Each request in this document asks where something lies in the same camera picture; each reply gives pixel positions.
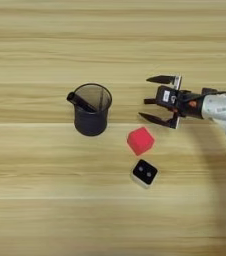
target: wooden table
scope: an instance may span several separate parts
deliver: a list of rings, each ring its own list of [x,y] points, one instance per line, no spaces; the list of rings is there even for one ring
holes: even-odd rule
[[[0,0],[0,256],[226,256],[226,138],[208,121],[178,130],[139,111],[156,85],[226,90],[226,0]],[[73,126],[68,92],[113,94],[96,138]],[[156,137],[145,190],[127,134]]]

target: red block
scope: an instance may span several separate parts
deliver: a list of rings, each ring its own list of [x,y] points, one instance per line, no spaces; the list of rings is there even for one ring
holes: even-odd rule
[[[149,150],[154,142],[155,139],[145,127],[130,132],[127,139],[127,143],[137,156]]]

